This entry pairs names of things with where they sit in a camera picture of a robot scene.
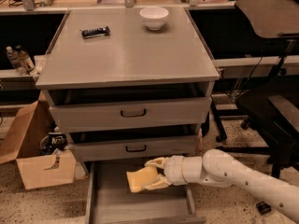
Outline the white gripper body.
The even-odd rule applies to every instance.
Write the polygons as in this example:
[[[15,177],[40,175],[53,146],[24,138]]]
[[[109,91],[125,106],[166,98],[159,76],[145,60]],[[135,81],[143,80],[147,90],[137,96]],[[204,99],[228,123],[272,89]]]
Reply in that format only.
[[[164,175],[169,183],[174,186],[185,185],[186,181],[182,173],[183,156],[171,156],[164,167]]]

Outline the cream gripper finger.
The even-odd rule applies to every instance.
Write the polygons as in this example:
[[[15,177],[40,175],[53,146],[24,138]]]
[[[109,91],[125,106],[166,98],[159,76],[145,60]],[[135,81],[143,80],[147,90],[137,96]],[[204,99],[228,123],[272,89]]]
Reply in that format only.
[[[149,160],[145,163],[145,166],[154,166],[156,168],[164,169],[167,164],[168,158],[159,157],[153,160]]]
[[[150,181],[145,189],[154,190],[154,189],[165,189],[169,187],[171,183],[166,179],[164,175],[158,174],[152,181]]]

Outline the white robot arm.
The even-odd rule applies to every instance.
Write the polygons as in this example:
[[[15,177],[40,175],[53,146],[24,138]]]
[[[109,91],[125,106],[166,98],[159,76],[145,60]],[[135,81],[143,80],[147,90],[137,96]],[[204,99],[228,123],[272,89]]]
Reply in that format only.
[[[252,170],[219,149],[210,149],[203,156],[159,157],[147,161],[145,165],[163,169],[162,179],[169,185],[196,183],[211,187],[239,186],[299,223],[297,186]]]

